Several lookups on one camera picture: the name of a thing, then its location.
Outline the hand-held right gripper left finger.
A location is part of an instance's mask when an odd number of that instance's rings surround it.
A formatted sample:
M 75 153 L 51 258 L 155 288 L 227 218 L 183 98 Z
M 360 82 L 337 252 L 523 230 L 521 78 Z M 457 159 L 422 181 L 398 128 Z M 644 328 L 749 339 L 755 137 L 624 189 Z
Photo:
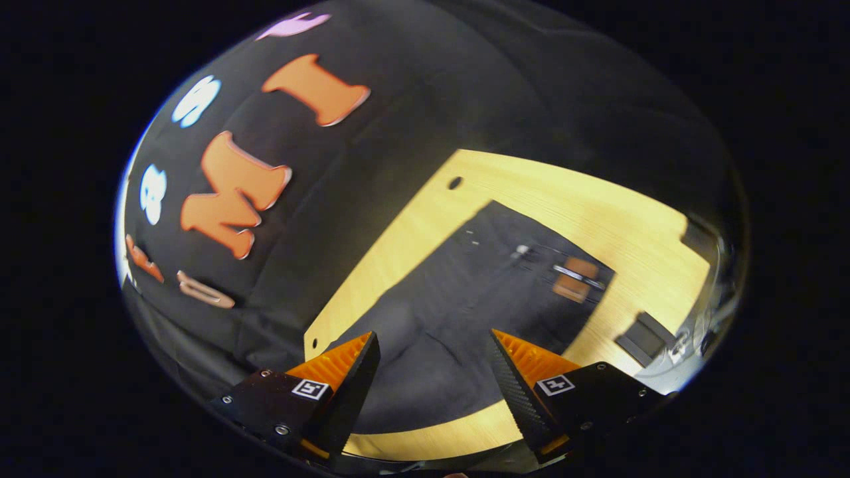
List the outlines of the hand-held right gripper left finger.
M 333 467 L 342 456 L 381 351 L 373 331 L 288 371 L 252 373 L 211 400 L 211 410 L 237 432 L 308 463 Z

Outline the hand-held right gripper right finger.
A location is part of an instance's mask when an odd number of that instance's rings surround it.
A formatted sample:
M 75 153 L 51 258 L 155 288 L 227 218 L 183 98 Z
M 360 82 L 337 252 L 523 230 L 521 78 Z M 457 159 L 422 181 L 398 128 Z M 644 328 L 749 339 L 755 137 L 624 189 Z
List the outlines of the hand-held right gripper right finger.
M 491 330 L 491 369 L 538 463 L 595 453 L 676 396 L 607 361 L 580 366 L 497 329 Z

